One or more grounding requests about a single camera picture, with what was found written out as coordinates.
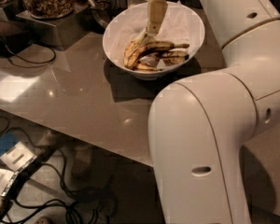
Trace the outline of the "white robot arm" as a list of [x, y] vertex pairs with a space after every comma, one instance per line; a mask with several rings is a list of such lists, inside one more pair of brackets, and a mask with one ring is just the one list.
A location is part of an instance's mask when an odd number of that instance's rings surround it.
[[280, 14], [270, 0], [200, 0], [225, 68], [155, 98], [149, 148], [166, 224], [251, 224], [244, 142], [280, 121]]

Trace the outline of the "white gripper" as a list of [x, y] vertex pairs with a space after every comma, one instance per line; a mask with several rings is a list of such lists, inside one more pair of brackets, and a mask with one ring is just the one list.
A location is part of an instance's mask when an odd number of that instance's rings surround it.
[[166, 0], [146, 0], [147, 6], [147, 34], [155, 36], [159, 33], [168, 5]]

